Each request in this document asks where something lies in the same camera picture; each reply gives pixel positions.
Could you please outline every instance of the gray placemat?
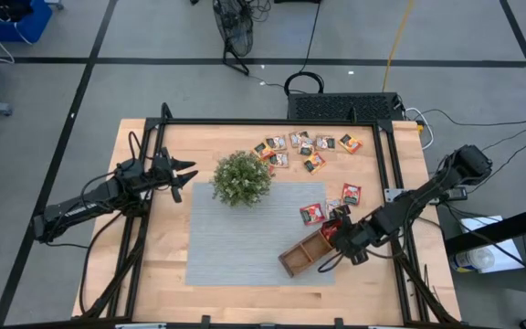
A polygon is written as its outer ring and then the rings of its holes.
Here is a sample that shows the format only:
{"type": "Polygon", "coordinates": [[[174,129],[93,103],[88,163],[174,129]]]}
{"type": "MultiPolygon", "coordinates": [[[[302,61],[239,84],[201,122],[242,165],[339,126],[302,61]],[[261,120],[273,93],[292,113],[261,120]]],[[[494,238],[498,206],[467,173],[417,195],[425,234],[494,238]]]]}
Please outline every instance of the gray placemat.
{"type": "Polygon", "coordinates": [[[254,207],[229,207],[213,199],[214,188],[193,188],[187,285],[333,285],[319,260],[290,278],[278,256],[320,224],[305,226],[300,208],[326,200],[323,183],[273,183],[254,207]]]}

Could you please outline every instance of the yellow cable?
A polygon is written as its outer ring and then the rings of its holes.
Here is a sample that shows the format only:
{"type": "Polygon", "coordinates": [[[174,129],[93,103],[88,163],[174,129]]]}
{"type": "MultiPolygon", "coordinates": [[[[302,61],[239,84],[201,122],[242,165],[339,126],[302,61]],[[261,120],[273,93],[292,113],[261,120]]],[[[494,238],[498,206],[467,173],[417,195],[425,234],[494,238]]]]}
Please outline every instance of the yellow cable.
{"type": "Polygon", "coordinates": [[[401,21],[401,25],[399,26],[399,29],[397,30],[397,35],[394,37],[393,48],[391,48],[391,53],[389,53],[389,59],[387,60],[387,68],[384,71],[382,92],[384,92],[384,89],[387,86],[387,78],[389,77],[389,69],[391,68],[391,59],[393,59],[393,55],[395,54],[395,51],[397,49],[397,44],[399,43],[399,40],[401,40],[401,35],[403,34],[403,29],[405,28],[405,23],[407,23],[407,18],[409,17],[409,13],[411,13],[411,10],[413,9],[413,4],[414,4],[414,0],[409,0],[409,3],[407,4],[407,9],[405,10],[405,13],[403,14],[403,20],[401,21]]]}

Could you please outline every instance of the plastic bottle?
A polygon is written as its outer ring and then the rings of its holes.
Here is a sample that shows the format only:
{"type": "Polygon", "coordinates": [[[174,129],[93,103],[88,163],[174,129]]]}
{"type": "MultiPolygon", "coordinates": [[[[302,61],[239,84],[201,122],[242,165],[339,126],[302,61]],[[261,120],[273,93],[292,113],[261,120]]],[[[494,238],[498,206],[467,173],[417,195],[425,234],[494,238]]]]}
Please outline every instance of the plastic bottle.
{"type": "Polygon", "coordinates": [[[494,266],[494,255],[487,248],[478,248],[450,257],[449,264],[458,272],[484,270],[494,266]]]}

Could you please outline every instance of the potted plant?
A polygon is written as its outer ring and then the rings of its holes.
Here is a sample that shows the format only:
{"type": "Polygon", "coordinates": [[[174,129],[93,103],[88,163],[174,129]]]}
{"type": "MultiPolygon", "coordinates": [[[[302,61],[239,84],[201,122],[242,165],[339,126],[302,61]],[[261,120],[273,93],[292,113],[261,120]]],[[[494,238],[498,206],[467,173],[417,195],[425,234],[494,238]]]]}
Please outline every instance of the potted plant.
{"type": "Polygon", "coordinates": [[[271,185],[268,163],[245,151],[238,151],[218,161],[211,183],[215,187],[213,198],[220,197],[224,204],[253,207],[268,194],[271,185]]]}

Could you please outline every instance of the blue bin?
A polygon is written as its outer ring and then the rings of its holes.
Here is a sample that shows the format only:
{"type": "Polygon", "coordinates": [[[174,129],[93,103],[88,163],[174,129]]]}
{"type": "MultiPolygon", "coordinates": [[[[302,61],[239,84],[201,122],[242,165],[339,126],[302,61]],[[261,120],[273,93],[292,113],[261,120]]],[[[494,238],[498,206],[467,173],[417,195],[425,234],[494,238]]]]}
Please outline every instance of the blue bin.
{"type": "Polygon", "coordinates": [[[37,42],[44,32],[47,22],[52,16],[52,9],[44,2],[44,0],[18,0],[31,4],[34,13],[24,17],[17,22],[17,29],[15,23],[0,22],[0,40],[1,41],[20,41],[25,42],[21,36],[30,43],[37,42]]]}

